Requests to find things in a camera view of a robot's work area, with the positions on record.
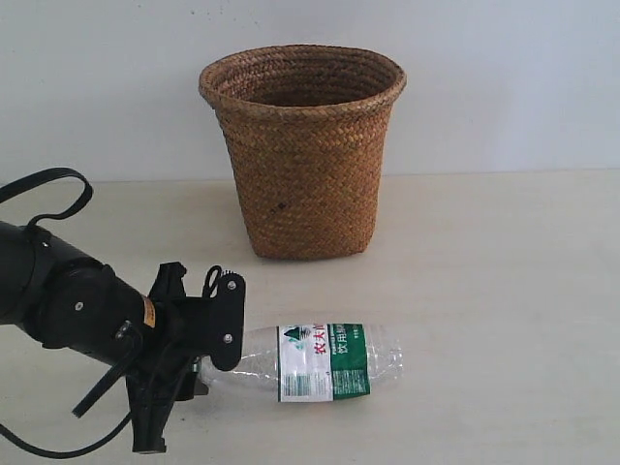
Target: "straw basket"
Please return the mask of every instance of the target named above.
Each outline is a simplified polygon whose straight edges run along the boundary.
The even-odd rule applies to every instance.
[[[384,140],[403,70],[376,52],[270,46],[207,66],[241,213],[263,258],[365,251],[375,230]]]

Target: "robotic arm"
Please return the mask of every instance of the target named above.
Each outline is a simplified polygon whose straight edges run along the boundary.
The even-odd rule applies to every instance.
[[[213,266],[201,296],[187,296],[186,269],[163,263],[148,295],[113,269],[45,230],[45,219],[64,220],[82,210],[93,189],[77,171],[50,169],[0,188],[0,203],[64,177],[84,184],[77,201],[59,214],[41,214],[26,226],[0,221],[0,325],[15,325],[45,349],[69,348],[109,365],[106,375],[75,406],[81,418],[121,378],[130,413],[89,448],[52,452],[32,447],[0,423],[0,434],[47,458],[74,458],[98,449],[129,422],[136,453],[163,453],[163,431],[176,401],[187,401],[198,382],[201,357],[222,370],[241,358],[245,282]]]

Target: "water bottle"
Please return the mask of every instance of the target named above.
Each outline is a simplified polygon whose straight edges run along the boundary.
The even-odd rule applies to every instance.
[[[201,360],[209,387],[270,391],[279,402],[329,402],[368,395],[402,373],[398,340],[382,325],[285,325],[244,335],[240,363],[217,370]]]

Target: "table surface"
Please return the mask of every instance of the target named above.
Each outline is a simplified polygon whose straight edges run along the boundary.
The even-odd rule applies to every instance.
[[[617,464],[620,460],[620,171],[385,178],[369,249],[276,263],[252,252],[234,185],[95,185],[79,216],[46,224],[148,291],[181,261],[197,295],[212,264],[248,283],[248,329],[388,326],[405,372],[372,395],[278,404],[253,391],[174,408],[166,455],[131,453],[127,429],[73,463]],[[78,192],[55,184],[0,208],[22,224]],[[122,384],[83,419],[71,409],[106,367],[0,327],[0,420],[75,449],[127,409]],[[0,439],[1,464],[47,463]]]

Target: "orange sticker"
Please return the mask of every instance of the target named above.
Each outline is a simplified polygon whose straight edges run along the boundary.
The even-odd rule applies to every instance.
[[[155,305],[149,298],[142,296],[144,300],[144,324],[150,327],[155,327]]]

